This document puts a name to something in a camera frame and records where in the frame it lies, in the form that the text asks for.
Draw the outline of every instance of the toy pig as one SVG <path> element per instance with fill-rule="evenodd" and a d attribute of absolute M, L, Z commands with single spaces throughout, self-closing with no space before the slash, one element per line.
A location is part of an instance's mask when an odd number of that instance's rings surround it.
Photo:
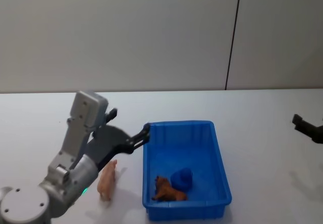
<path fill-rule="evenodd" d="M 181 191 L 172 188 L 167 178 L 157 176 L 155 181 L 157 194 L 154 197 L 152 197 L 152 200 L 187 200 L 187 195 Z"/>
<path fill-rule="evenodd" d="M 99 183 L 97 184 L 97 191 L 100 193 L 103 201 L 111 200 L 114 183 L 116 181 L 116 165 L 117 160 L 113 160 L 102 170 Z"/>

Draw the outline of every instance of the white tabletop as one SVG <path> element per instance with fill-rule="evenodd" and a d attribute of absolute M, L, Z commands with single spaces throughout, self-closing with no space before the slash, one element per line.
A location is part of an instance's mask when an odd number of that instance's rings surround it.
<path fill-rule="evenodd" d="M 222 220 L 189 223 L 322 223 L 323 145 L 295 131 L 291 120 L 296 113 L 323 125 L 323 90 L 101 95 L 118 108 L 112 124 L 131 135 L 146 122 L 214 122 L 233 200 Z M 1 186 L 42 181 L 62 145 L 73 99 L 72 93 L 0 95 Z M 116 159 L 112 202 L 99 201 L 95 182 L 54 224 L 149 223 L 141 203 L 142 149 Z"/>

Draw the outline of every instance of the blue object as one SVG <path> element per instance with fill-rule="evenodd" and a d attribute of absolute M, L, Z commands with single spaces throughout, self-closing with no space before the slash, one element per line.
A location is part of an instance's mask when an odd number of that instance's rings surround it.
<path fill-rule="evenodd" d="M 172 187 L 176 190 L 187 192 L 192 188 L 192 170 L 185 167 L 171 176 Z"/>
<path fill-rule="evenodd" d="M 194 184 L 187 201 L 158 202 L 155 178 L 170 179 L 188 167 Z M 224 215 L 232 197 L 214 124 L 209 121 L 152 123 L 143 149 L 142 203 L 150 220 L 207 219 Z"/>

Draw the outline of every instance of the white wall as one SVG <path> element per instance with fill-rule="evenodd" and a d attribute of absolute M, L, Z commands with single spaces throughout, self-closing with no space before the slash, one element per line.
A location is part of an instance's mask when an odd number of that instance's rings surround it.
<path fill-rule="evenodd" d="M 228 89 L 323 87 L 323 0 L 240 0 Z"/>
<path fill-rule="evenodd" d="M 237 0 L 0 0 L 0 92 L 224 89 Z"/>

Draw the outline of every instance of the blue toy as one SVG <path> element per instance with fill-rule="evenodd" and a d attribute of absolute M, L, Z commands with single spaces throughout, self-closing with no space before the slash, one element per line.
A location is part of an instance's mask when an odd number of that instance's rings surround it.
<path fill-rule="evenodd" d="M 172 187 L 176 190 L 187 192 L 192 188 L 192 170 L 188 167 L 181 169 L 171 176 Z"/>

